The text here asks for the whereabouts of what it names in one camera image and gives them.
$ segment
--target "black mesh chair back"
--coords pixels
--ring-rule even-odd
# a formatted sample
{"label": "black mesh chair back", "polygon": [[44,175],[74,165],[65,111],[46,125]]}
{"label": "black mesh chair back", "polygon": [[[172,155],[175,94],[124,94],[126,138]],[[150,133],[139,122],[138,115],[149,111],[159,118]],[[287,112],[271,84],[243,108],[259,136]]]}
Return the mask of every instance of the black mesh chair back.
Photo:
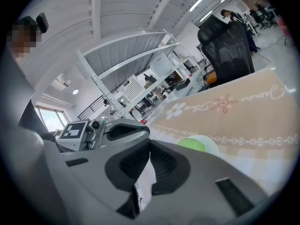
{"label": "black mesh chair back", "polygon": [[211,15],[201,25],[198,39],[219,84],[254,72],[247,36],[240,22],[226,24]]}

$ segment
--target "white ceiling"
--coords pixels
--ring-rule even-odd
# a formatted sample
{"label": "white ceiling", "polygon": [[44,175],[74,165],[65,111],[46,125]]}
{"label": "white ceiling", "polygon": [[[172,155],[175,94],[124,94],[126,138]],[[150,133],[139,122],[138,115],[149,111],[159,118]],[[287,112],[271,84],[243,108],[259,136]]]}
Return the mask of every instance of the white ceiling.
{"label": "white ceiling", "polygon": [[[61,73],[71,74],[71,83],[79,87],[88,78],[80,67],[76,50],[93,48],[112,36],[141,31],[179,32],[192,21],[197,22],[212,9],[217,10],[221,0],[203,0],[189,12],[197,0],[32,0],[20,17],[36,18],[44,12],[48,31],[29,58],[20,61],[28,81],[36,90],[34,100],[42,93],[55,94],[49,87]],[[63,90],[60,100],[74,102],[71,89]]]}

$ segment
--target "flower pattern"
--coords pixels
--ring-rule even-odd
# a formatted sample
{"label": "flower pattern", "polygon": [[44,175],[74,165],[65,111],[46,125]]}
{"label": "flower pattern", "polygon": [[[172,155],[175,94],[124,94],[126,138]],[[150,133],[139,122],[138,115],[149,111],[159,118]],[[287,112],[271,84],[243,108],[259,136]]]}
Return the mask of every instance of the flower pattern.
{"label": "flower pattern", "polygon": [[218,112],[221,108],[222,108],[222,111],[224,114],[227,114],[228,112],[228,108],[231,108],[231,104],[232,103],[237,103],[238,101],[231,101],[233,98],[230,97],[230,93],[228,93],[226,95],[226,97],[224,98],[223,96],[221,96],[221,99],[219,98],[215,98],[215,101],[214,102],[214,107],[211,108],[211,110],[215,110]]}
{"label": "flower pattern", "polygon": [[179,116],[182,113],[182,109],[185,105],[186,105],[185,103],[181,103],[181,104],[176,103],[172,109],[167,111],[166,119],[169,120],[169,119],[171,119],[172,116],[175,116],[175,117]]}

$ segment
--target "beige tablecloth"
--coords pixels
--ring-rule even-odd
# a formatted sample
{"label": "beige tablecloth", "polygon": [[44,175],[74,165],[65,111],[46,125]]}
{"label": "beige tablecloth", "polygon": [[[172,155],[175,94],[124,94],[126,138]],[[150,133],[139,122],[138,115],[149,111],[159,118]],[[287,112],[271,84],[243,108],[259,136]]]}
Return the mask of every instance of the beige tablecloth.
{"label": "beige tablecloth", "polygon": [[292,94],[265,69],[169,103],[150,125],[150,138],[208,136],[222,159],[272,194],[298,156],[299,118]]}

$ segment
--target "white shelving unit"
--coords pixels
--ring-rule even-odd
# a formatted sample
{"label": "white shelving unit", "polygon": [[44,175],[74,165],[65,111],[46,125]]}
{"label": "white shelving unit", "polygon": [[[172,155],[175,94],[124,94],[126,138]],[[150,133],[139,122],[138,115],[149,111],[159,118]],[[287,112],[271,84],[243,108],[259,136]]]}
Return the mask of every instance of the white shelving unit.
{"label": "white shelving unit", "polygon": [[89,72],[95,84],[115,109],[127,119],[134,119],[128,112],[148,93],[153,91],[164,79],[183,64],[174,66],[170,73],[159,77],[157,81],[136,96],[127,107],[112,95],[131,75],[138,76],[150,68],[150,62],[164,53],[168,56],[180,43],[160,46],[168,32],[134,34],[121,37],[77,55]]}

